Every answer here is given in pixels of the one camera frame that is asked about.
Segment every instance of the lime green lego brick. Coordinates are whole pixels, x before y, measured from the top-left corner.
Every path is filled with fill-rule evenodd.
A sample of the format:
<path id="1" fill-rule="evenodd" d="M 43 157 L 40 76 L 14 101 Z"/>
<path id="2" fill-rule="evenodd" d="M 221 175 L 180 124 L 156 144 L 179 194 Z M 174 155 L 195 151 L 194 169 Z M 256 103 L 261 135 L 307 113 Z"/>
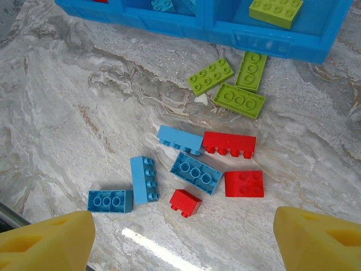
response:
<path id="1" fill-rule="evenodd" d="M 261 83 L 266 60 L 266 55 L 246 52 L 239 69 L 235 86 L 256 93 L 259 88 L 259 83 Z"/>
<path id="2" fill-rule="evenodd" d="M 253 0 L 249 16 L 290 29 L 302 5 L 302 0 Z"/>
<path id="3" fill-rule="evenodd" d="M 223 83 L 213 102 L 221 107 L 256 119 L 266 98 Z"/>
<path id="4" fill-rule="evenodd" d="M 225 58 L 218 59 L 202 71 L 188 78 L 196 96 L 220 85 L 234 75 L 234 71 Z"/>

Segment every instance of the marble surface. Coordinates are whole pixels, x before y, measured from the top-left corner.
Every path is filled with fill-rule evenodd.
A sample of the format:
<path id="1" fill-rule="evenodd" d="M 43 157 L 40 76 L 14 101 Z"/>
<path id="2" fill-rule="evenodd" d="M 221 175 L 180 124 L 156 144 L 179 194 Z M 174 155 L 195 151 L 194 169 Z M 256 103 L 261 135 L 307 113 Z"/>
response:
<path id="1" fill-rule="evenodd" d="M 257 121 L 195 98 L 186 78 L 244 52 L 67 16 L 25 2 L 0 44 L 0 200 L 31 222 L 87 206 L 90 189 L 131 187 L 129 159 L 156 160 L 161 199 L 130 214 L 94 214 L 96 270 L 284 270 L 272 232 L 278 206 L 361 222 L 361 1 L 324 65 L 269 58 Z M 264 199 L 189 187 L 169 169 L 177 151 L 161 124 L 255 135 L 252 160 L 204 155 L 220 171 L 261 169 Z M 175 189 L 203 199 L 196 216 L 170 209 Z"/>

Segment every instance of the gray marble pattern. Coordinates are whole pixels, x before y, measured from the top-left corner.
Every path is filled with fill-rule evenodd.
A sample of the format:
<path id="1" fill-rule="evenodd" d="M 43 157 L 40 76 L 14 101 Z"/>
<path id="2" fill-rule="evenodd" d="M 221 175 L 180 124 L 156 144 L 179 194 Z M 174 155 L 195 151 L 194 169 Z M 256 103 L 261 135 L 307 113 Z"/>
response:
<path id="1" fill-rule="evenodd" d="M 278 206 L 361 223 L 361 1 L 323 65 L 269 58 L 254 121 L 196 98 L 187 78 L 243 51 L 66 15 L 24 3 L 0 44 L 0 200 L 31 222 L 87 207 L 88 190 L 131 187 L 129 159 L 155 159 L 161 199 L 126 215 L 95 213 L 96 270 L 284 270 Z M 252 160 L 205 154 L 220 171 L 261 169 L 263 199 L 214 196 L 169 173 L 177 151 L 161 124 L 257 136 Z M 203 204 L 183 218 L 175 189 Z"/>

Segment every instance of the red lego brick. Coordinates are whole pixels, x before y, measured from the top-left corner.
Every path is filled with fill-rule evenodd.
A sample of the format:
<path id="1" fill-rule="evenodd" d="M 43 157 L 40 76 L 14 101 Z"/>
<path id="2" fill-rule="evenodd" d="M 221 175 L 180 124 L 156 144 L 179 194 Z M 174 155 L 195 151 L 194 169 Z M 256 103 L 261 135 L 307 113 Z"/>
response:
<path id="1" fill-rule="evenodd" d="M 256 137 L 241 134 L 224 134 L 216 132 L 205 132 L 202 145 L 205 150 L 213 154 L 217 148 L 220 155 L 226 155 L 228 150 L 233 157 L 238 157 L 243 152 L 243 157 L 251 159 L 256 147 Z"/>
<path id="2" fill-rule="evenodd" d="M 226 196 L 236 198 L 263 198 L 262 171 L 229 171 L 224 173 Z"/>
<path id="3" fill-rule="evenodd" d="M 173 210 L 181 210 L 182 216 L 187 218 L 194 215 L 201 206 L 202 200 L 186 192 L 184 189 L 176 189 L 169 203 Z"/>

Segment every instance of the blue storage container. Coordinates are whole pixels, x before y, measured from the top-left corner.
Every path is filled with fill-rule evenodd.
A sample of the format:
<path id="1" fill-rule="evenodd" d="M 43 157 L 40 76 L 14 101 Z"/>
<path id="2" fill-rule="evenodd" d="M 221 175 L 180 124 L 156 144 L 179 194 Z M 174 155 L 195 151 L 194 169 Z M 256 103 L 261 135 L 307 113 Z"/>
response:
<path id="1" fill-rule="evenodd" d="M 55 0 L 67 14 L 151 32 L 232 46 L 260 54 L 322 63 L 353 0 L 303 0 L 290 30 L 249 17 L 252 0 L 196 0 L 196 15 L 182 0 L 176 14 L 154 11 L 151 0 Z"/>

